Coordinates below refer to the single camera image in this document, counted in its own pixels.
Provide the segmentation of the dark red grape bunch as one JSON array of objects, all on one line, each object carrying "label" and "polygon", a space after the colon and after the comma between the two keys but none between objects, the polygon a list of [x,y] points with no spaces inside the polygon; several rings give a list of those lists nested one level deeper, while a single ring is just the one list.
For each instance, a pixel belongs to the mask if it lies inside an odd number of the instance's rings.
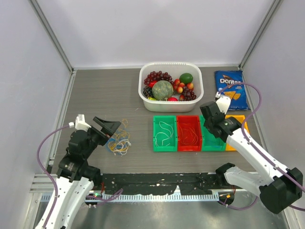
[{"label": "dark red grape bunch", "polygon": [[192,101],[197,98],[196,94],[191,90],[185,87],[178,87],[178,89],[181,91],[179,100],[180,101]]}]

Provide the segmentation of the yellow plastic bin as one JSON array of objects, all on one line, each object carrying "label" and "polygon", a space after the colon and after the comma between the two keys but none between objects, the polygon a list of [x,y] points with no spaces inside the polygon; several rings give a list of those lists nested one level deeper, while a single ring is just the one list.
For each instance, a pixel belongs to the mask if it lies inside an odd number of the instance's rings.
[{"label": "yellow plastic bin", "polygon": [[[225,118],[229,118],[229,117],[234,117],[238,122],[240,122],[241,124],[244,122],[245,120],[245,115],[226,115]],[[244,128],[247,130],[248,133],[249,129],[248,129],[248,125],[247,122],[244,124]],[[233,148],[232,146],[230,146],[229,144],[226,144],[226,151],[236,151],[235,148]]]}]

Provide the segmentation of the right green plastic bin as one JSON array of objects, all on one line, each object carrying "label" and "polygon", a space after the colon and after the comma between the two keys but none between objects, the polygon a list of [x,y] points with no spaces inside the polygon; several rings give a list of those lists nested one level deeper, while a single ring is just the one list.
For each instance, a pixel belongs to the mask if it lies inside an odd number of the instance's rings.
[{"label": "right green plastic bin", "polygon": [[215,138],[204,126],[205,119],[202,115],[199,116],[201,132],[202,132],[202,151],[224,151],[226,143],[220,138]]}]

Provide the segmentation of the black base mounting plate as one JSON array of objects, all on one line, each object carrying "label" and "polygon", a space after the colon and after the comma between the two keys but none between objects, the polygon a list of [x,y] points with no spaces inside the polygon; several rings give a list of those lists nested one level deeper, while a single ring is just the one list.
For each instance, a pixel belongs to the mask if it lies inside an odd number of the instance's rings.
[{"label": "black base mounting plate", "polygon": [[93,190],[112,195],[123,189],[124,195],[165,196],[179,188],[182,195],[211,194],[212,190],[231,189],[221,184],[215,173],[108,173]]}]

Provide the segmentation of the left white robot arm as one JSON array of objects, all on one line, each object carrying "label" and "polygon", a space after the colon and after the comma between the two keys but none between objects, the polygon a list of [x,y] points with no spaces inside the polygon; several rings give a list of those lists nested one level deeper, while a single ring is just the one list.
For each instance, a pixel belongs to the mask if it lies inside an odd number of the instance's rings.
[{"label": "left white robot arm", "polygon": [[99,168],[88,164],[88,158],[97,148],[105,145],[120,127],[120,121],[106,121],[94,117],[99,129],[89,125],[83,114],[75,121],[53,131],[75,128],[71,134],[66,154],[59,163],[57,177],[49,172],[47,177],[53,184],[53,193],[46,210],[36,228],[69,229],[90,190],[97,190],[102,183]]}]

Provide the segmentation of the green lime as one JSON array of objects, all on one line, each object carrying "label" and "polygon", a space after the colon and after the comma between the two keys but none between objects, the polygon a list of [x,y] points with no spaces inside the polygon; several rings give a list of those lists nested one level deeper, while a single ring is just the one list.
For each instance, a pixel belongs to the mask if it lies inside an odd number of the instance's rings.
[{"label": "green lime", "polygon": [[181,83],[184,84],[189,84],[193,82],[193,76],[190,73],[183,73],[180,77],[179,80]]}]

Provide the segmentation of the red plastic bin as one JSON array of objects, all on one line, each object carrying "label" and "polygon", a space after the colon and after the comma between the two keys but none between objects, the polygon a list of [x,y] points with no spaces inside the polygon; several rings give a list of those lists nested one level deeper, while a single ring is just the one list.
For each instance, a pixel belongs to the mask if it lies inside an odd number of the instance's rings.
[{"label": "red plastic bin", "polygon": [[178,115],[178,151],[201,151],[202,132],[199,116]]}]

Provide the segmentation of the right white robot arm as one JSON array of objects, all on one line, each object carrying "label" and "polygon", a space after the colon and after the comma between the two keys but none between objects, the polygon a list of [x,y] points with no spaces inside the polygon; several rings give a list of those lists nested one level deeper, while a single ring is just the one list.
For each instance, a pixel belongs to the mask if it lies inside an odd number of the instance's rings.
[{"label": "right white robot arm", "polygon": [[215,138],[235,148],[256,170],[255,174],[226,163],[216,170],[215,182],[220,188],[229,185],[243,188],[260,198],[264,206],[278,214],[298,201],[304,193],[303,174],[289,169],[268,154],[236,118],[226,118],[228,103],[221,100],[200,106],[204,127]]}]

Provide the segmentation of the left green plastic bin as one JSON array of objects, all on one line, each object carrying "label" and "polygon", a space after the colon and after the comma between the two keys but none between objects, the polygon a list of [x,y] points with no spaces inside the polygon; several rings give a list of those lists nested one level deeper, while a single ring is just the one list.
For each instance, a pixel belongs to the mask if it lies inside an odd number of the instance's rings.
[{"label": "left green plastic bin", "polygon": [[154,152],[176,152],[178,147],[177,120],[174,115],[153,117]]}]

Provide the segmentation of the red apple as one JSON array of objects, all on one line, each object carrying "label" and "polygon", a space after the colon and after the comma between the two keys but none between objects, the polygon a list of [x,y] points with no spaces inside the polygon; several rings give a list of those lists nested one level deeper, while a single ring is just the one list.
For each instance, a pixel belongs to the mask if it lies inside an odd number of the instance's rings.
[{"label": "red apple", "polygon": [[176,97],[170,97],[167,99],[169,102],[178,102],[179,100]]}]

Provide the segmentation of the white plastic fruit basket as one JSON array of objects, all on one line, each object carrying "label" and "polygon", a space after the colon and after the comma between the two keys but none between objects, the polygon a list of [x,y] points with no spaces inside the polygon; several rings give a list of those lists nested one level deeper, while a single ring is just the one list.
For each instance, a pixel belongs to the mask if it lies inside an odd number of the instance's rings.
[{"label": "white plastic fruit basket", "polygon": [[189,112],[203,97],[199,68],[187,62],[152,62],[141,68],[138,93],[152,112]]}]

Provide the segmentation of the green speckled melon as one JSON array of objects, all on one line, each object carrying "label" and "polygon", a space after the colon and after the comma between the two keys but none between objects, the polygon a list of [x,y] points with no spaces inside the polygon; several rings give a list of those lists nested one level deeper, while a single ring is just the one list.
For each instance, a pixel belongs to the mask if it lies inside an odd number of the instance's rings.
[{"label": "green speckled melon", "polygon": [[156,100],[164,101],[173,95],[173,86],[168,81],[158,81],[152,87],[152,93]]}]

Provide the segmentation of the blue Doritos chip bag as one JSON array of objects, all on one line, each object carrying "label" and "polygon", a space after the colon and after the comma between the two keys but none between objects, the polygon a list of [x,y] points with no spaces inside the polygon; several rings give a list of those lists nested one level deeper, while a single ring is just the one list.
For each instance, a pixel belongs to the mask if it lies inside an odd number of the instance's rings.
[{"label": "blue Doritos chip bag", "polygon": [[[242,71],[215,71],[216,90],[219,92],[228,85],[243,82],[242,73]],[[243,84],[230,86],[225,89],[222,94],[230,97],[230,110],[249,110]]]}]

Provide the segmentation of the dark blue grape bunch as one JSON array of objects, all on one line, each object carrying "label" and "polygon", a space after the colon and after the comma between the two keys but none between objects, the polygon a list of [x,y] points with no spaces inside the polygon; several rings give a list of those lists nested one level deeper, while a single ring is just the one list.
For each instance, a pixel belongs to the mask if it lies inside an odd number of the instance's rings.
[{"label": "dark blue grape bunch", "polygon": [[143,95],[144,95],[146,98],[153,97],[152,88],[150,88],[149,86],[144,87],[144,89],[143,89]]}]

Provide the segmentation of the red yellow cherry cluster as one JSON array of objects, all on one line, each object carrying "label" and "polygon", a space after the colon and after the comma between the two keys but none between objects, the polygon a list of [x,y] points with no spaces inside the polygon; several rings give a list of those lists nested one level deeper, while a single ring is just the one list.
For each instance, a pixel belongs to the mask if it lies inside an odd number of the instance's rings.
[{"label": "red yellow cherry cluster", "polygon": [[179,79],[174,80],[174,85],[173,85],[174,92],[181,94],[184,92],[192,92],[194,90],[194,85],[193,83],[183,83]]}]

